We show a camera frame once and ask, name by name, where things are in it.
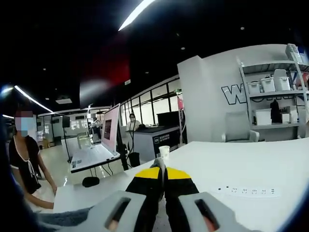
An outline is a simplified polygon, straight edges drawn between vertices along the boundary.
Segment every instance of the woman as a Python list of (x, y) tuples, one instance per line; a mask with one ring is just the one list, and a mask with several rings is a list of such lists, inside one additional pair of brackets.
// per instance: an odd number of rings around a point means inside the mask
[[(28, 135), (33, 128), (33, 113), (19, 109), (15, 114), (17, 133), (9, 144), (10, 165), (13, 175), (24, 191), (25, 199), (33, 211), (54, 208), (57, 187), (40, 156), (36, 141)], [(49, 185), (39, 182), (35, 169), (40, 167)]]
[(127, 131), (136, 131), (137, 128), (140, 126), (140, 122), (135, 120), (135, 115), (132, 113), (130, 114), (130, 121), (126, 126)]

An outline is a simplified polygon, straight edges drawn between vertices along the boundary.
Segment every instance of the paper cup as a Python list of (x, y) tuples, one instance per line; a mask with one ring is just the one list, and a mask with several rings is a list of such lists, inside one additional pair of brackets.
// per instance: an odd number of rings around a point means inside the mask
[(160, 146), (160, 157), (167, 158), (169, 157), (169, 146)]

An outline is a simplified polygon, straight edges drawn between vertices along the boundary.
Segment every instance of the chair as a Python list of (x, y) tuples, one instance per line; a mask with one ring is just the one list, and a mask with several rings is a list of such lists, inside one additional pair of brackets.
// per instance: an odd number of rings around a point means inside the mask
[(258, 142), (260, 133), (250, 130), (246, 111), (229, 112), (225, 115), (225, 133), (222, 134), (224, 143)]

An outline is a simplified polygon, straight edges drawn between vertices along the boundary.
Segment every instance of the ceiling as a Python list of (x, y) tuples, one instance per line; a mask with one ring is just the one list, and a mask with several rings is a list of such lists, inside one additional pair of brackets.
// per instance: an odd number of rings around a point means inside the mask
[[(121, 36), (129, 55), (131, 84), (115, 87), (93, 105), (105, 106), (176, 75), (177, 63), (195, 55), (206, 57), (256, 44), (304, 42), (302, 14), (296, 18), (284, 4), (271, 0), (157, 0), (120, 32), (141, 0), (88, 2), (8, 3), (2, 20), (1, 83), (19, 85), (53, 111), (79, 108), (85, 67), (104, 45)], [(18, 95), (2, 99), (3, 114), (14, 115), (16, 102), (22, 101)], [(60, 96), (72, 103), (59, 105)], [(36, 114), (46, 113), (32, 107)]]

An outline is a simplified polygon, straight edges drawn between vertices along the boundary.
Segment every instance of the monitor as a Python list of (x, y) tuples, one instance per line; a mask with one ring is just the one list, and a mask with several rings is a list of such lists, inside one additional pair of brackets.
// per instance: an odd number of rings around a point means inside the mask
[(113, 154), (116, 154), (116, 139), (120, 104), (114, 106), (104, 115), (101, 144)]
[(179, 126), (179, 113), (178, 111), (157, 114), (159, 126), (177, 127)]

